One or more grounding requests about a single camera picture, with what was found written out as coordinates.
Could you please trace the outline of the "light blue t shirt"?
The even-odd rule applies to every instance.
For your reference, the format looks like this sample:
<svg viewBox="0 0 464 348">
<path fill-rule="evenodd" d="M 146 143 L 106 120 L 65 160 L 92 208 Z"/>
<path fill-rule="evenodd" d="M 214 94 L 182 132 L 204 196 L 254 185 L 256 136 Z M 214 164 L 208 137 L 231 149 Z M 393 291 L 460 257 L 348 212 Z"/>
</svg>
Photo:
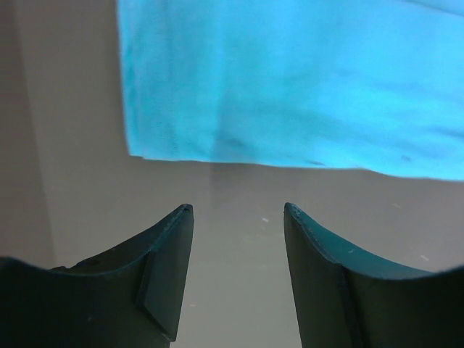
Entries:
<svg viewBox="0 0 464 348">
<path fill-rule="evenodd" d="M 463 179 L 461 1 L 119 1 L 128 152 Z"/>
</svg>

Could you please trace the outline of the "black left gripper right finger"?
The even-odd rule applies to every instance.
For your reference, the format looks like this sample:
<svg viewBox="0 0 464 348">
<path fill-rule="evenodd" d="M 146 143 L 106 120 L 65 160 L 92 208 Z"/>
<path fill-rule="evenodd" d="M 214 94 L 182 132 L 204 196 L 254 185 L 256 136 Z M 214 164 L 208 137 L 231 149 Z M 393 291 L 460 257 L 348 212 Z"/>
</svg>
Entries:
<svg viewBox="0 0 464 348">
<path fill-rule="evenodd" d="M 461 347 L 463 268 L 428 272 L 329 231 L 295 204 L 284 237 L 303 347 Z"/>
</svg>

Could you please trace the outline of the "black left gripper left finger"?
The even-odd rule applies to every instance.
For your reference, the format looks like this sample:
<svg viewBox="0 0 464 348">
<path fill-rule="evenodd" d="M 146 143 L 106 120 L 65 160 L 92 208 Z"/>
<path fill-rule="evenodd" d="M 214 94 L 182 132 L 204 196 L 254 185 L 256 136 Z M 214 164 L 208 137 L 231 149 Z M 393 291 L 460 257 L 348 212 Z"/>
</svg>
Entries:
<svg viewBox="0 0 464 348">
<path fill-rule="evenodd" d="M 194 232 L 183 204 L 71 268 L 1 259 L 3 347 L 169 347 L 177 339 Z"/>
</svg>

